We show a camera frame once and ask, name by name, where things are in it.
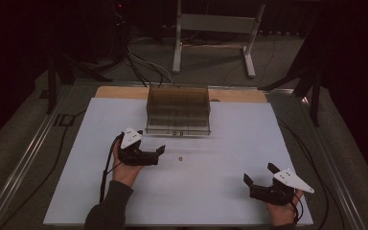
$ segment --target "white tabletop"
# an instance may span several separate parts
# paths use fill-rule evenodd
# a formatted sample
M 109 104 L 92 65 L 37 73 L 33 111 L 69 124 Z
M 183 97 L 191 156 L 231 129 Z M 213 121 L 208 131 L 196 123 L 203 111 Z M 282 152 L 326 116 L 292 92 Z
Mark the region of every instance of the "white tabletop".
M 98 204 L 102 173 L 113 139 L 126 127 L 145 129 L 146 102 L 91 100 L 45 224 L 84 224 L 90 209 Z M 141 150 L 156 150 L 166 145 L 166 151 L 157 166 L 141 170 L 127 204 L 126 225 L 270 223 L 265 205 L 249 197 L 249 188 L 242 179 L 247 173 L 257 185 L 270 186 L 273 174 L 266 168 L 269 162 L 280 170 L 294 171 L 271 105 L 211 103 L 210 126 L 211 135 L 207 137 L 161 137 L 145 133 Z M 302 203 L 304 215 L 299 223 L 312 224 L 305 199 Z

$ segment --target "metal rail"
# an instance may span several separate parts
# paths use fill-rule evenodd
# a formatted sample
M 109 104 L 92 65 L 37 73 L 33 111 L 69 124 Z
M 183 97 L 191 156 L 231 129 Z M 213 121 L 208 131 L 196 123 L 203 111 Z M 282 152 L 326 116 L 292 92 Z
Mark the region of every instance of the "metal rail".
M 303 111 L 304 117 L 307 120 L 307 123 L 310 124 L 310 129 L 316 142 L 319 144 L 320 151 L 322 152 L 322 156 L 326 165 L 328 167 L 328 172 L 330 173 L 330 179 L 335 187 L 336 194 L 339 197 L 340 204 L 345 211 L 346 217 L 351 224 L 352 229 L 354 230 L 366 230 L 366 226 L 360 214 L 357 211 L 357 207 L 352 199 L 351 193 L 349 192 L 346 184 L 338 170 L 334 162 L 334 158 L 331 155 L 331 151 L 328 149 L 326 142 L 321 134 L 321 131 L 315 127 L 311 121 L 311 116 L 309 112 L 309 103 L 306 98 L 304 98 L 301 102 L 301 110 Z
M 37 155 L 42 143 L 44 142 L 47 133 L 50 131 L 50 128 L 55 119 L 55 115 L 57 114 L 58 107 L 61 105 L 62 101 L 66 98 L 69 93 L 69 86 L 64 85 L 61 88 L 60 93 L 58 94 L 58 103 L 56 107 L 54 107 L 52 113 L 47 115 L 40 127 L 38 128 L 32 142 L 23 153 L 22 158 L 17 163 L 14 170 L 11 172 L 11 175 L 8 177 L 8 180 L 5 182 L 2 191 L 0 192 L 0 221 L 4 216 L 5 212 L 8 209 L 9 204 L 11 203 L 17 189 L 23 181 L 26 173 L 34 162 L 35 156 Z

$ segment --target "sleeve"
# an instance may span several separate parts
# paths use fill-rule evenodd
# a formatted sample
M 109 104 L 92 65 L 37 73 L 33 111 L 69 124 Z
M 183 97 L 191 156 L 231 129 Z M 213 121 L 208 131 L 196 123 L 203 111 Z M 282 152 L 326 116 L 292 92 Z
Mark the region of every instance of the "sleeve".
M 270 227 L 270 230 L 295 230 L 295 224 L 290 223 L 286 225 L 272 226 Z
M 127 201 L 132 193 L 133 190 L 127 185 L 114 180 L 110 181 L 105 199 L 88 213 L 84 229 L 123 229 Z

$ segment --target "human hand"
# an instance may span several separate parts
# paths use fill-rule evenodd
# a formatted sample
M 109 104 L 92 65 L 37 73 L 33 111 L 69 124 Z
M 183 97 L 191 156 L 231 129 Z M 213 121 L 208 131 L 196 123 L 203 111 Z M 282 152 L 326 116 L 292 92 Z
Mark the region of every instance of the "human hand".
M 295 190 L 295 196 L 292 198 L 292 202 L 297 206 L 301 196 L 303 196 L 303 191 Z M 266 203 L 265 207 L 271 217 L 271 223 L 273 226 L 286 225 L 294 223 L 295 210 L 291 204 L 284 206 L 279 206 L 271 203 Z
M 115 143 L 113 148 L 113 167 L 117 166 L 112 172 L 112 180 L 119 181 L 128 185 L 129 187 L 133 186 L 134 181 L 136 180 L 139 171 L 143 169 L 143 166 L 127 166 L 118 158 L 118 149 L 121 146 L 121 140 L 118 140 Z

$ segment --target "clear plastic container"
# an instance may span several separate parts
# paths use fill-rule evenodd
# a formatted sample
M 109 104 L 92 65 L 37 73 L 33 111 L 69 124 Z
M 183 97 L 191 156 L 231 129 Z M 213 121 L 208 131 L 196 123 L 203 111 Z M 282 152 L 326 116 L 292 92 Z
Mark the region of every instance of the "clear plastic container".
M 174 136 L 209 135 L 208 87 L 151 85 L 147 133 Z

